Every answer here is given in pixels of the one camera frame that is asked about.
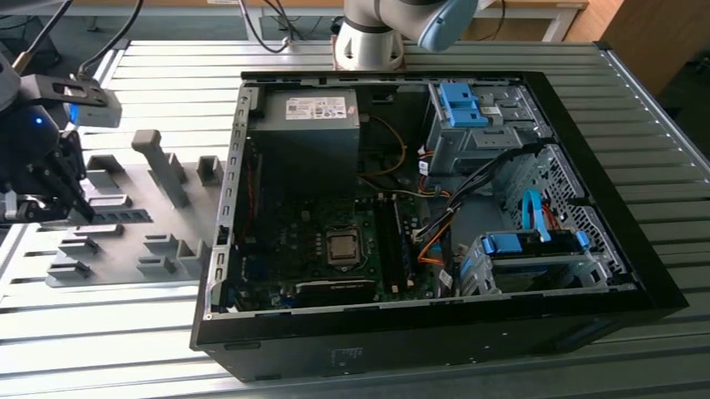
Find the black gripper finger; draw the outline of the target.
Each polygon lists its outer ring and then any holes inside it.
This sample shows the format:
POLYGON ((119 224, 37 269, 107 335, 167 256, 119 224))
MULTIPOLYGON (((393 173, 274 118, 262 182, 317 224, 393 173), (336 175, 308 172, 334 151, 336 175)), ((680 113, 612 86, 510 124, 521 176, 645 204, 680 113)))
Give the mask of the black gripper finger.
POLYGON ((83 148, 78 131, 62 131, 58 147, 53 158, 57 164, 57 174, 62 181, 61 198, 91 223, 95 211, 85 198, 82 181, 87 179, 87 169, 83 159, 83 148))
POLYGON ((70 207, 63 204, 45 204, 42 201, 19 195, 14 190, 2 193, 2 223, 30 224, 66 219, 70 207))

